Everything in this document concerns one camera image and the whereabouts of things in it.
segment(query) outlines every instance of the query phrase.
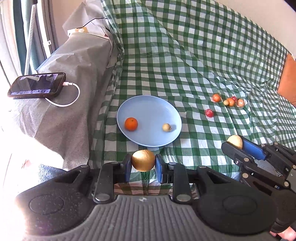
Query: metal screw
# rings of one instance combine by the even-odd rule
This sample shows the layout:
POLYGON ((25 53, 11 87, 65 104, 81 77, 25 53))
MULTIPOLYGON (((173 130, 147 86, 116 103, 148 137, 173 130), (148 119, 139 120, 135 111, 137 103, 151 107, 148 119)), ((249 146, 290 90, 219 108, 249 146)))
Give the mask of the metal screw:
POLYGON ((188 201, 190 201, 190 199, 191 199, 191 197, 189 195, 187 195, 187 194, 179 194, 177 196, 177 200, 179 202, 188 202, 188 201))
POLYGON ((247 173, 243 173, 243 174, 242 174, 242 177, 243 177, 243 178, 248 178, 249 175, 248 175, 247 173))
POLYGON ((99 193, 96 195, 97 201, 107 201, 110 199, 110 196, 107 193, 99 193))

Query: plate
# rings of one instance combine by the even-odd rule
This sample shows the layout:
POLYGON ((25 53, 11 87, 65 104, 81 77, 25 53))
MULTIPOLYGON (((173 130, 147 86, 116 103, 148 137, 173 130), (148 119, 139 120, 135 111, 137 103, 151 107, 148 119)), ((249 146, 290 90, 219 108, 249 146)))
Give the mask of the plate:
POLYGON ((150 95, 132 97, 122 103, 117 111, 117 124, 122 133, 131 141, 146 147, 165 146, 174 141, 181 132, 182 121, 178 111, 169 102, 150 95), (124 128, 127 118, 138 121, 135 131, 124 128), (169 123, 170 132, 164 132, 162 126, 169 123))

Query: gingham cloth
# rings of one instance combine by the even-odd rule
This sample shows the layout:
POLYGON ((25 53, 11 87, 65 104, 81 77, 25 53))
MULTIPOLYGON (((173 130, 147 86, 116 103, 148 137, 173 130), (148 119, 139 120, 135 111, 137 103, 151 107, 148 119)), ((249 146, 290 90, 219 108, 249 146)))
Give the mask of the gingham cloth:
MULTIPOLYGON (((166 162, 191 169, 205 165, 233 177, 238 167, 221 150, 230 135, 296 146, 295 108, 276 92, 288 51, 264 29, 215 1, 102 0, 102 5, 121 54, 98 116, 93 168, 146 149, 128 140, 116 123, 119 106, 136 95, 158 96, 181 116, 179 137, 149 148, 166 162), (212 101, 213 93, 247 104, 225 107, 212 101), (204 115, 208 108, 214 118, 204 115)), ((133 169, 131 181, 143 175, 133 169)), ((154 170, 148 175, 156 178, 154 170)), ((140 185, 118 186, 125 193, 141 192, 140 185)), ((155 182, 149 187, 152 193, 168 188, 155 182)))

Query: small beige fruit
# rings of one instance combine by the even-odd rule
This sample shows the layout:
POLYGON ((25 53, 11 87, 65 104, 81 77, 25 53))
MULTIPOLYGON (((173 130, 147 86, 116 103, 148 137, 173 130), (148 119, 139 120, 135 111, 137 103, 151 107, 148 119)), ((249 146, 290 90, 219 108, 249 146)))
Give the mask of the small beige fruit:
POLYGON ((232 145, 236 146, 239 149, 242 149, 242 139, 239 135, 233 135, 227 139, 232 145))
POLYGON ((136 151, 131 156, 131 163, 140 172, 147 172, 155 165, 155 155, 150 150, 136 151))
POLYGON ((223 101, 223 104, 227 106, 227 105, 229 105, 229 101, 228 100, 224 100, 223 101))
POLYGON ((169 132, 171 130, 172 130, 172 128, 171 128, 170 124, 168 124, 168 123, 163 124, 163 131, 169 132))

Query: wall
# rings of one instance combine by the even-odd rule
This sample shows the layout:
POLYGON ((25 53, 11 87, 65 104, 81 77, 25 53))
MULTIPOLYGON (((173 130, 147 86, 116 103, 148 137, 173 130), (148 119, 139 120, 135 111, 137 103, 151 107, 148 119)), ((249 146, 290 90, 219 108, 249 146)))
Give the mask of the wall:
POLYGON ((296 56, 296 12, 284 0, 216 0, 246 16, 296 56))
POLYGON ((80 5, 82 0, 50 0, 54 17, 54 27, 56 32, 57 45, 61 46, 68 39, 62 26, 72 12, 80 5))

